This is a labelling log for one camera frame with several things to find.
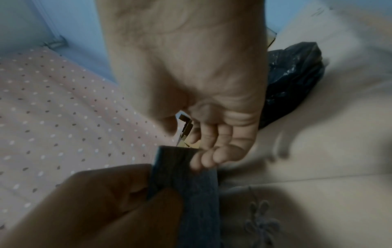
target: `hand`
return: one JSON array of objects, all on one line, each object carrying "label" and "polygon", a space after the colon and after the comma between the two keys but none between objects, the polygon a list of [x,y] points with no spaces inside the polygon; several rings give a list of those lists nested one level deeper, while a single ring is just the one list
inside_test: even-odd
[{"label": "hand", "polygon": [[242,159],[263,108],[263,0],[97,0],[111,65],[127,99],[168,133],[200,122],[194,170]]},{"label": "hand", "polygon": [[165,189],[146,202],[150,168],[127,165],[71,176],[0,247],[175,247],[182,199]]}]

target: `polka dot sheet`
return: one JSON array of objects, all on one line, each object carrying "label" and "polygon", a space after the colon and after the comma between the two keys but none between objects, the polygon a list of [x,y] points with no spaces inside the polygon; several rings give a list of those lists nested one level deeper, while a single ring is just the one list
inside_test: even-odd
[{"label": "polka dot sheet", "polygon": [[152,163],[176,145],[132,109],[116,84],[48,48],[0,58],[0,232],[67,177]]}]

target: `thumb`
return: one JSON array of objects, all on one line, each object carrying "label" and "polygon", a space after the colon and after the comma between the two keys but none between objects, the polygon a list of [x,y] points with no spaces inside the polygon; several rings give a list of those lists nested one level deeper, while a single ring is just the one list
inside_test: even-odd
[{"label": "thumb", "polygon": [[174,248],[178,237],[183,200],[173,189],[154,198],[110,224],[97,235],[98,247]]},{"label": "thumb", "polygon": [[163,129],[165,133],[174,136],[177,132],[177,119],[176,116],[170,116],[163,119],[155,119],[155,124]]}]

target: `gray fabric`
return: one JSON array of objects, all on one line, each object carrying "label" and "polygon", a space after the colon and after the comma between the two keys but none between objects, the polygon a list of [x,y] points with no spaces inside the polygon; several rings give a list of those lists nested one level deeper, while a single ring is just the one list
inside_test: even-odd
[{"label": "gray fabric", "polygon": [[184,199],[177,248],[219,248],[221,243],[216,170],[191,172],[197,149],[161,146],[149,181],[147,199],[172,187]]}]

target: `black plastic bag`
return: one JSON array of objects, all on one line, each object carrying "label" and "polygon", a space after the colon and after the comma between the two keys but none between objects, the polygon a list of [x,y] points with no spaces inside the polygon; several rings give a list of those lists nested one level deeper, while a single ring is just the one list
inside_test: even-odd
[{"label": "black plastic bag", "polygon": [[301,42],[268,52],[268,87],[259,129],[298,107],[323,77],[322,59],[315,42]]}]

